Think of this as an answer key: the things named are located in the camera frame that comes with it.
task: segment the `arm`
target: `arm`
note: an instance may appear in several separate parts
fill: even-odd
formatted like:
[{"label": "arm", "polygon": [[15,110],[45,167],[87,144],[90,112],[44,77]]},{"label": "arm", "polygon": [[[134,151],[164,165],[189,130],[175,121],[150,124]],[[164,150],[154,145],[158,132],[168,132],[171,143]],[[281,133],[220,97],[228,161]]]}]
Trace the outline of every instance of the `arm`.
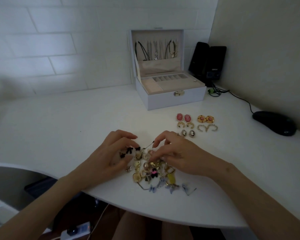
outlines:
[{"label": "arm", "polygon": [[210,177],[232,199],[260,240],[300,239],[300,220],[245,177],[234,165],[199,148],[174,132],[165,131],[154,141],[157,147],[150,161],[158,158],[194,175]]},{"label": "arm", "polygon": [[60,178],[47,192],[1,226],[0,240],[38,239],[56,214],[78,192],[108,181],[126,169],[131,156],[126,156],[113,166],[110,166],[110,161],[126,146],[139,147],[131,140],[136,138],[121,130],[111,132],[86,161]]}]

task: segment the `white jewelry box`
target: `white jewelry box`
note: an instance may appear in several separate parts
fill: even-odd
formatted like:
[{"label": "white jewelry box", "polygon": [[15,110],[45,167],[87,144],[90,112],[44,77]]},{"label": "white jewelry box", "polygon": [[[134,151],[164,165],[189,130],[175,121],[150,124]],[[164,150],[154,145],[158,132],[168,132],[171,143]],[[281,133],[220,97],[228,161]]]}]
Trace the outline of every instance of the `white jewelry box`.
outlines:
[{"label": "white jewelry box", "polygon": [[203,82],[183,71],[184,30],[131,30],[136,89],[147,110],[202,101]]}]

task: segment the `speaker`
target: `speaker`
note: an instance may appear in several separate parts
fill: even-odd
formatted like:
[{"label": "speaker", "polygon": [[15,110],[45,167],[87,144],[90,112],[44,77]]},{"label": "speaker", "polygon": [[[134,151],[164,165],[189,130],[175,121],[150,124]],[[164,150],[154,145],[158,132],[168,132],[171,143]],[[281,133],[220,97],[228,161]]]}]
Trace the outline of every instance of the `speaker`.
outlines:
[{"label": "speaker", "polygon": [[207,87],[212,86],[212,81],[219,80],[226,56],[226,46],[211,46],[198,42],[194,50],[189,71],[204,82]]}]

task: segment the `white brick wall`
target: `white brick wall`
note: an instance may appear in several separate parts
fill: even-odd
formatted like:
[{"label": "white brick wall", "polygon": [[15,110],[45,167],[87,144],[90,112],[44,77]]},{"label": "white brick wall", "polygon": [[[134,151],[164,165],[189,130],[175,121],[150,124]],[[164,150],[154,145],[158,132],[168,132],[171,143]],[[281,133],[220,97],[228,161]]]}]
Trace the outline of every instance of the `white brick wall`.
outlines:
[{"label": "white brick wall", "polygon": [[0,0],[0,100],[131,83],[129,29],[185,29],[185,67],[218,0]]}]

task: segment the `forearm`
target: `forearm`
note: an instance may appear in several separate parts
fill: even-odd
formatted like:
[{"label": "forearm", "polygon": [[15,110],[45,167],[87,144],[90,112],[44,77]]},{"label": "forearm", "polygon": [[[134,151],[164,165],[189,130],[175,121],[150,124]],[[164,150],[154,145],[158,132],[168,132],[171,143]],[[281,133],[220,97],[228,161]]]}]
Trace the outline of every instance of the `forearm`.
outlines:
[{"label": "forearm", "polygon": [[38,239],[62,207],[80,190],[69,177],[54,186],[0,227],[0,240]]},{"label": "forearm", "polygon": [[260,240],[300,239],[300,220],[245,177],[224,163],[212,179],[228,194]]}]

